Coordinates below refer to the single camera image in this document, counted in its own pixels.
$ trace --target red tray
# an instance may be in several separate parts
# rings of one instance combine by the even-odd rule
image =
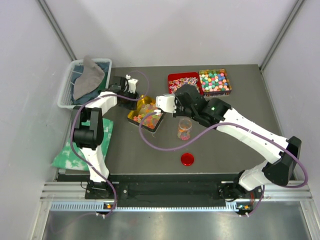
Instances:
[[[201,95],[204,94],[204,91],[202,90],[200,78],[199,78],[199,73],[197,73],[197,72],[183,72],[183,73],[172,73],[172,74],[169,74],[168,75],[168,90],[169,90],[169,94],[172,94],[172,91],[169,88],[170,87],[169,81],[178,80],[178,79],[182,79],[182,78],[196,78],[197,79],[196,84],[199,87],[200,94]]]

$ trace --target clear plastic jar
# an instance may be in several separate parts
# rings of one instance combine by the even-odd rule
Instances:
[[[190,118],[181,118],[178,125],[178,138],[181,140],[188,140],[192,129],[192,121]]]

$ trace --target green patterned fabric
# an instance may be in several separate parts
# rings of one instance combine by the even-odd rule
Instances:
[[[83,123],[83,125],[88,126],[89,121]],[[103,158],[106,158],[106,155],[107,155],[113,127],[114,127],[113,121],[103,118],[104,135],[103,135],[103,141],[101,144]],[[75,143],[74,143],[74,149],[80,156],[84,158],[84,155],[82,154],[82,152],[76,146]],[[61,168],[61,169],[89,171],[88,165],[84,161],[82,161],[80,158],[78,158],[74,154],[74,152],[71,150],[70,139],[65,144],[62,151],[54,158],[52,166],[56,168]]]

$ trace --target wall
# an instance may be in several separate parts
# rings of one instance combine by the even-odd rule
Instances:
[[[300,160],[320,210],[320,1],[305,1],[264,76],[286,137],[302,139]]]
[[[57,94],[70,60],[35,0],[0,1],[0,232],[31,233],[70,112]]]
[[[47,0],[78,59],[116,67],[261,64],[292,0]]]

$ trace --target white plastic basket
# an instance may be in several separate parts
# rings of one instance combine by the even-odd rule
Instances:
[[[111,67],[112,67],[112,61],[108,58],[93,58],[92,59],[95,63],[110,63],[109,64],[109,70],[108,75],[106,78],[106,86],[105,88],[108,88],[109,81],[110,81],[110,73],[111,73]],[[76,105],[73,105],[72,101],[72,94],[71,94],[71,77],[72,73],[74,72],[75,66],[82,66],[84,64],[84,60],[75,60],[70,63],[68,66],[64,77],[63,77],[63,83],[60,89],[59,98],[58,98],[58,106],[63,109],[73,109]]]

